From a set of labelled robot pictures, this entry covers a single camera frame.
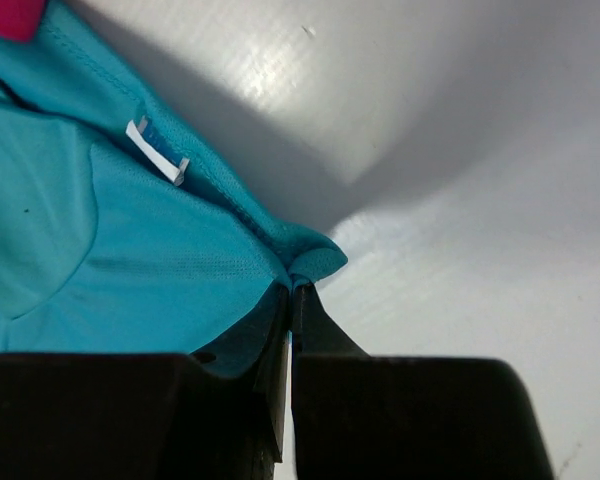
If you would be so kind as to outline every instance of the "white surface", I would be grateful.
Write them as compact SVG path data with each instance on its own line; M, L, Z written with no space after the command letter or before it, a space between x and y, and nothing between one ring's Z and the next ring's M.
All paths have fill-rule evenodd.
M354 339L506 359L556 473L600 479L600 0L70 3L343 247Z

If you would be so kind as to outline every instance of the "garment tag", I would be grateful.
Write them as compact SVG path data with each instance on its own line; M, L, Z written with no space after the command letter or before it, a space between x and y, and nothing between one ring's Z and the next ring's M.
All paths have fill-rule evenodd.
M165 177L169 179L176 187L184 181L184 171L189 165L188 158L182 158L179 165L174 165L167 160L160 152L158 152L149 142L142 136L145 128L148 125L146 117L142 117L140 123L136 124L131 120L127 124L126 134L133 143L144 153L147 158L160 170Z

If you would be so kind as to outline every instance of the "black clamp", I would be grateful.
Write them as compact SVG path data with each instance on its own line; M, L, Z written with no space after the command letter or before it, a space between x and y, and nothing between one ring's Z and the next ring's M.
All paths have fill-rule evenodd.
M508 365L369 356L312 285L190 356L0 354L0 479L273 478L289 331L300 480L553 479Z

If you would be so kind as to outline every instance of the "teal shirt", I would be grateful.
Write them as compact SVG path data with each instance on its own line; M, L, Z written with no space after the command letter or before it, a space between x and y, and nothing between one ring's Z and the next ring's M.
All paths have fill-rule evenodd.
M142 116L191 163L170 184L125 136ZM63 4L0 39L0 351L190 352L272 283L346 263L273 218Z

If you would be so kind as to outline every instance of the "stitching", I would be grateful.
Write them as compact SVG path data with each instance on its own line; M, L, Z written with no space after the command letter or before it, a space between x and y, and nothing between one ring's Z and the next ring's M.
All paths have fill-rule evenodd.
M63 47L67 52L84 66L89 68L94 74L98 77L102 78L109 84L111 84L114 88L116 88L123 95L135 100L137 102L143 102L142 98L136 95L132 90L130 90L124 83L118 80L116 77L107 72L104 68L94 62L94 60L84 52L78 45L76 45L69 37L67 37L62 30L60 30L57 26L50 23L48 20L44 21L41 25L51 37L55 40L55 42ZM271 236L269 236L264 229L258 225L255 220L249 215L249 213L238 205L235 200L231 198L231 196L218 184L217 179L211 175L211 172L208 170L207 166L201 161L198 153L193 152L188 148L184 148L179 142L173 142L173 145L180 151L180 153L185 154L188 158L195 158L198 169L201 171L202 175L214 186L220 195L229 203L231 207L233 207L234 213L238 215L240 220L244 222L247 227L253 233L262 240L265 245L270 247L272 250L278 250L279 242L276 242Z

